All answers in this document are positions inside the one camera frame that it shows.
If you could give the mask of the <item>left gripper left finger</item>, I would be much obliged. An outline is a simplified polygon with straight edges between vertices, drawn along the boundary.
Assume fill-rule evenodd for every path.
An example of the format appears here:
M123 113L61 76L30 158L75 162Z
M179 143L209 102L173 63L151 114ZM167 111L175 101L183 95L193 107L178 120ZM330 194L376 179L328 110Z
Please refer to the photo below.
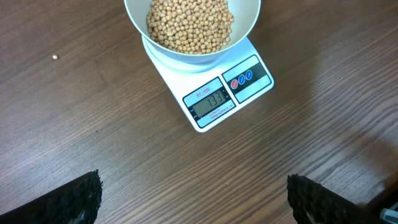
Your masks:
M98 170L1 215L1 223L76 223L93 224L102 201Z

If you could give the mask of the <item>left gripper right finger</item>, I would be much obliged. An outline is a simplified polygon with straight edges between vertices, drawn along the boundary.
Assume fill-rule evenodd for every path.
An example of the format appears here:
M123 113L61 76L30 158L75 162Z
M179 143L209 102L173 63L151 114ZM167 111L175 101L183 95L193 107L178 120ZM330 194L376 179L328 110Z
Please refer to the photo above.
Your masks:
M382 223L382 219L302 175L288 176L287 193L297 223Z

